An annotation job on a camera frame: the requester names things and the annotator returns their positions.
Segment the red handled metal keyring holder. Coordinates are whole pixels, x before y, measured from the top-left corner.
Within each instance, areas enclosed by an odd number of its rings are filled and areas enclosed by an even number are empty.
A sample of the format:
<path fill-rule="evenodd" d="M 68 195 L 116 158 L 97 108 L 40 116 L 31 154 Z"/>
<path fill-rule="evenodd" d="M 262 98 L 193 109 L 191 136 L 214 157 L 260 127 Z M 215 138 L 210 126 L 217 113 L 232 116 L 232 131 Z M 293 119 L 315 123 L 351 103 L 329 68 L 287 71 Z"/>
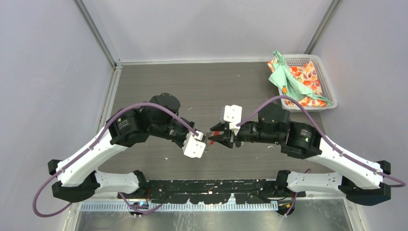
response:
<path fill-rule="evenodd" d="M 214 144 L 215 142 L 218 142 L 218 141 L 222 141 L 222 140 L 223 140 L 223 135 L 222 134 L 214 134 L 213 132 L 208 131 L 205 134 L 205 139 L 204 139 L 204 142 L 206 144 L 205 152 L 208 152 L 208 150 L 209 150 L 209 148 L 210 148 L 210 146 L 212 144 Z"/>

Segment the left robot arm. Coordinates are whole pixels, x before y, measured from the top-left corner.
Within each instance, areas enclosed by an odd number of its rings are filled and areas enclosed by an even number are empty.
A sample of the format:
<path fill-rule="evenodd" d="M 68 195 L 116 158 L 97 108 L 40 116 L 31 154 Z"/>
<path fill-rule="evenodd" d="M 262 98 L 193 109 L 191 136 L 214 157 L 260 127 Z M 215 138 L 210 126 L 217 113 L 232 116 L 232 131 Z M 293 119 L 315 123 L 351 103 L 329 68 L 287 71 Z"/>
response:
<path fill-rule="evenodd" d="M 99 166 L 150 136 L 175 143 L 188 157 L 200 157 L 205 146 L 204 134 L 195 128 L 194 122 L 180 117 L 179 109 L 179 100 L 163 93 L 118 111 L 71 157 L 48 163 L 49 173 L 57 178 L 51 187 L 53 196 L 71 203 L 114 192 L 144 198 L 148 183 L 141 171 L 114 174 L 99 171 Z"/>

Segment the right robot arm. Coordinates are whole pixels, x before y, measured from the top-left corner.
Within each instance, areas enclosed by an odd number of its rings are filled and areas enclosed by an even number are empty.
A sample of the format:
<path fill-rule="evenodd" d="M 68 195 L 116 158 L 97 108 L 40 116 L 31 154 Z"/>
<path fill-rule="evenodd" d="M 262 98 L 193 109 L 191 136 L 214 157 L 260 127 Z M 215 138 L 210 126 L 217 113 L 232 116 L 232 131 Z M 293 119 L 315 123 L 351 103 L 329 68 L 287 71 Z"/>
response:
<path fill-rule="evenodd" d="M 347 200 L 373 206 L 391 199 L 391 187 L 383 182 L 390 173 L 387 161 L 372 162 L 343 150 L 328 137 L 306 123 L 292 122 L 290 112 L 275 103 L 269 103 L 258 114 L 257 121 L 235 126 L 241 118 L 242 108 L 226 105 L 220 122 L 213 127 L 209 139 L 228 148 L 240 147 L 244 142 L 273 143 L 289 157 L 307 160 L 328 167 L 325 174 L 298 173 L 290 170 L 278 172 L 274 189 L 280 197 L 304 191 L 339 194 Z"/>

